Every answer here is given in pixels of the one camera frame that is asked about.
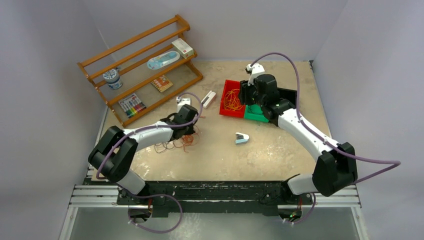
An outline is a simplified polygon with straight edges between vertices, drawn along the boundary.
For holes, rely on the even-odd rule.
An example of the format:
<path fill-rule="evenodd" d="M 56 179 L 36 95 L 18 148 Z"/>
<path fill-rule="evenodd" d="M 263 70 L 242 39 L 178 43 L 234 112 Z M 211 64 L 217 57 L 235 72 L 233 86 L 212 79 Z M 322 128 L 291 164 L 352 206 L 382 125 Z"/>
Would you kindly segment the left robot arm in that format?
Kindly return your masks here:
<path fill-rule="evenodd" d="M 185 104 L 178 112 L 151 125 L 135 129 L 109 127 L 89 154 L 88 163 L 109 182 L 127 190 L 132 201 L 142 205 L 148 201 L 149 191 L 145 180 L 131 170 L 136 152 L 194 134 L 199 117 L 195 107 Z"/>

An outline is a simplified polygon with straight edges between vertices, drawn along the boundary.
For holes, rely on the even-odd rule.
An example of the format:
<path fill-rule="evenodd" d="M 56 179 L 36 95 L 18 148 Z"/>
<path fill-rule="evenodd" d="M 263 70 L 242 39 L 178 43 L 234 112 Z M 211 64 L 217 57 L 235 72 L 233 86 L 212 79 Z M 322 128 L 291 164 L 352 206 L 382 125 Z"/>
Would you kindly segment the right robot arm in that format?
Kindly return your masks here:
<path fill-rule="evenodd" d="M 262 74 L 253 80 L 240 82 L 238 93 L 242 105 L 257 105 L 275 126 L 294 137 L 315 160 L 312 174 L 297 174 L 283 181 L 280 196 L 288 204 L 305 193 L 320 193 L 325 197 L 353 184 L 358 179 L 354 147 L 338 143 L 297 114 L 298 92 L 277 86 L 275 77 Z"/>

